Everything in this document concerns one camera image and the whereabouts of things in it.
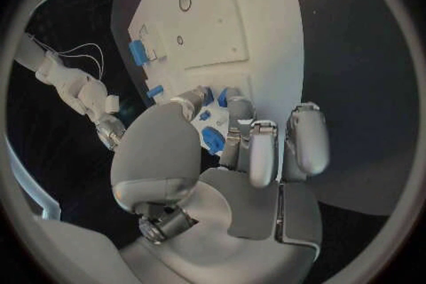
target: blue component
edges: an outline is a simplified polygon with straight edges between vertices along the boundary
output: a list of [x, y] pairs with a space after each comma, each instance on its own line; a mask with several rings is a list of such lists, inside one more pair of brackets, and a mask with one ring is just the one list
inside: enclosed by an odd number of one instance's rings
[[225, 138], [218, 130], [212, 128], [211, 126], [208, 126], [202, 129], [201, 134], [204, 143], [206, 143], [207, 146], [210, 148], [210, 155], [214, 155], [218, 151], [224, 150]]
[[136, 65], [142, 66], [149, 62], [148, 56], [146, 55], [145, 47], [140, 40], [134, 40], [129, 43], [129, 49], [133, 55], [133, 60]]
[[211, 116], [212, 114], [210, 113], [210, 111], [208, 111], [208, 110], [206, 110], [206, 111], [204, 111], [204, 112], [202, 112], [201, 114], [200, 114], [200, 121], [206, 121], [206, 120], [208, 120], [209, 118], [210, 118], [210, 116]]
[[210, 89], [209, 87], [205, 87], [205, 89], [207, 90], [207, 96], [204, 100], [204, 103], [202, 104], [202, 106], [204, 106], [204, 107], [206, 107], [207, 105], [209, 105], [210, 103], [212, 103], [214, 101], [212, 89]]
[[164, 89], [161, 85], [158, 85], [157, 87], [154, 87], [153, 89], [149, 90], [148, 92], [146, 92], [146, 95], [149, 98], [153, 98], [154, 96], [156, 96], [157, 94], [160, 94], [164, 92]]
[[219, 106], [222, 108], [228, 107], [228, 102], [226, 101], [226, 93], [228, 92], [228, 88], [225, 87], [222, 92], [220, 93], [219, 97], [217, 97], [217, 102], [219, 103]]

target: blue part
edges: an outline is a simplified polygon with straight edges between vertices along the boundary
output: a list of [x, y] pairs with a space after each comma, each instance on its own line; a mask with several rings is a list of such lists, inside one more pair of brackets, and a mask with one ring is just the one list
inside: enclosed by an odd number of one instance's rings
[[206, 121], [206, 120], [208, 120], [209, 118], [210, 118], [210, 116], [211, 116], [212, 114], [210, 113], [210, 111], [208, 111], [208, 110], [206, 110], [206, 111], [204, 111], [204, 112], [202, 112], [201, 114], [200, 114], [200, 121]]
[[212, 103], [214, 101], [212, 89], [210, 89], [209, 87], [206, 87], [205, 89], [207, 90], [207, 96], [204, 100], [204, 103], [202, 104], [202, 106], [204, 106], [204, 107], [206, 107], [207, 105], [209, 105], [210, 103]]
[[218, 130], [212, 128], [211, 126], [208, 126], [202, 129], [201, 134], [204, 143], [206, 143], [207, 146], [210, 148], [210, 155], [214, 155], [218, 151], [224, 150], [225, 138]]
[[160, 94], [164, 92], [164, 89], [161, 85], [158, 85], [157, 87], [154, 87], [153, 89], [149, 90], [148, 92], [146, 92], [146, 95], [149, 98], [153, 98], [154, 96], [156, 96], [157, 94]]
[[146, 55], [145, 47], [140, 40], [134, 40], [129, 43], [129, 49], [133, 55], [133, 61], [136, 65], [142, 66], [149, 62], [148, 56]]
[[220, 93], [219, 97], [217, 97], [217, 102], [219, 103], [219, 106], [222, 108], [228, 107], [228, 102], [226, 100], [226, 93], [228, 92], [228, 88], [225, 87], [222, 92]]

